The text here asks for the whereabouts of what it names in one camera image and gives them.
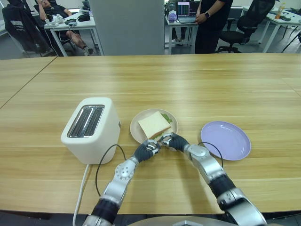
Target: laptop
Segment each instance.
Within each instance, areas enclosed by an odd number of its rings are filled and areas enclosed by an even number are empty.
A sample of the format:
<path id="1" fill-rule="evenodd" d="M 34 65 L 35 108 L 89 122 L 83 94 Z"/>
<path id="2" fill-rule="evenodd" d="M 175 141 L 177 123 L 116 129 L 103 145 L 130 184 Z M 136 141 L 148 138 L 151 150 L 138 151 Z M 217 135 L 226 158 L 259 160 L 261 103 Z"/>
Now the laptop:
<path id="1" fill-rule="evenodd" d="M 184 24 L 194 23 L 199 2 L 178 1 L 177 16 L 178 21 Z"/>

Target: hand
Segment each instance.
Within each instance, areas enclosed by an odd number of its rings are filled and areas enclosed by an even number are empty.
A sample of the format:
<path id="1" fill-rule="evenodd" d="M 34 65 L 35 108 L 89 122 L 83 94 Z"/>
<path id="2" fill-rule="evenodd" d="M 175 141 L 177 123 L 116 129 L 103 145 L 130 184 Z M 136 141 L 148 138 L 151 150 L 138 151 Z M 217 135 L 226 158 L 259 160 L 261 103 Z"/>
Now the hand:
<path id="1" fill-rule="evenodd" d="M 160 145 L 154 140 L 146 140 L 136 149 L 134 156 L 138 162 L 150 159 L 160 150 Z"/>
<path id="2" fill-rule="evenodd" d="M 189 145 L 187 140 L 185 138 L 175 134 L 175 133 L 170 133 L 170 134 L 165 134 L 159 142 L 162 145 L 168 146 L 168 147 L 173 147 L 176 150 L 180 150 L 181 152 L 184 152 L 184 148 L 186 145 Z"/>
<path id="3" fill-rule="evenodd" d="M 196 24 L 202 24 L 207 20 L 205 13 L 200 14 L 196 19 Z"/>
<path id="4" fill-rule="evenodd" d="M 197 14 L 196 14 L 196 19 L 198 18 L 198 16 L 201 14 L 200 11 L 197 11 Z"/>

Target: plate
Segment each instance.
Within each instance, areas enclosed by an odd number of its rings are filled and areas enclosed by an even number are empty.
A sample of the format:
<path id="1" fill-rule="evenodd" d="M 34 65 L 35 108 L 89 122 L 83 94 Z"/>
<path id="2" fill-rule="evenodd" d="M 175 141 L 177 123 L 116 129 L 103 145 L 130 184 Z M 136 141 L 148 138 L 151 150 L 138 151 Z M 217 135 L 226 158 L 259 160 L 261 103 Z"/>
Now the plate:
<path id="1" fill-rule="evenodd" d="M 157 111 L 159 111 L 162 114 L 164 114 L 164 113 L 167 114 L 168 117 L 172 120 L 170 125 L 171 125 L 171 128 L 173 129 L 174 133 L 178 132 L 178 121 L 175 119 L 175 117 L 170 112 L 162 110 L 162 109 L 148 109 L 148 110 L 138 113 L 132 119 L 131 125 L 130 125 L 130 132 L 131 132 L 132 137 L 140 144 L 142 144 L 145 140 L 147 140 L 147 137 L 146 137 L 145 133 L 143 132 L 142 128 L 140 127 L 138 121 L 154 114 Z"/>
<path id="2" fill-rule="evenodd" d="M 226 121 L 212 121 L 207 123 L 201 131 L 203 142 L 215 145 L 225 160 L 241 160 L 251 151 L 251 141 L 247 134 L 239 127 Z M 208 150 L 220 158 L 220 154 L 210 144 L 204 144 Z"/>

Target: bottle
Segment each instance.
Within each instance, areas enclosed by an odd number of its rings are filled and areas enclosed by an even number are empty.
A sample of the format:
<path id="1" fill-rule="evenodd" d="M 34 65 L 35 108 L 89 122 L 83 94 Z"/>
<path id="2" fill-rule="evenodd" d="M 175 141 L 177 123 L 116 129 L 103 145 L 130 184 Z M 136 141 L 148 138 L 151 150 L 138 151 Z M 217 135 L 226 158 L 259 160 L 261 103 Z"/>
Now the bottle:
<path id="1" fill-rule="evenodd" d="M 168 20 L 169 22 L 174 22 L 177 20 L 177 13 L 175 11 L 175 3 L 169 3 L 168 4 Z"/>
<path id="2" fill-rule="evenodd" d="M 283 3 L 281 4 L 281 6 L 279 7 L 278 13 L 277 13 L 277 15 L 275 16 L 275 19 L 280 19 L 281 15 L 282 15 L 282 11 L 284 10 L 284 8 L 285 8 L 285 2 L 283 2 Z"/>

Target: toaster slot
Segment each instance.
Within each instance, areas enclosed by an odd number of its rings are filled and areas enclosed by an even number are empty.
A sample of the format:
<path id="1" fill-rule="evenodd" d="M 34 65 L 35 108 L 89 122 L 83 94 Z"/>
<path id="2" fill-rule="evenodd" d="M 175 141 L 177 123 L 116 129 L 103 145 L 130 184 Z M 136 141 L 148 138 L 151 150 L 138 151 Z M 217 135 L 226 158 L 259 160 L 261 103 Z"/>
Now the toaster slot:
<path id="1" fill-rule="evenodd" d="M 83 106 L 76 116 L 67 137 L 90 137 L 94 134 L 102 116 L 104 105 Z"/>

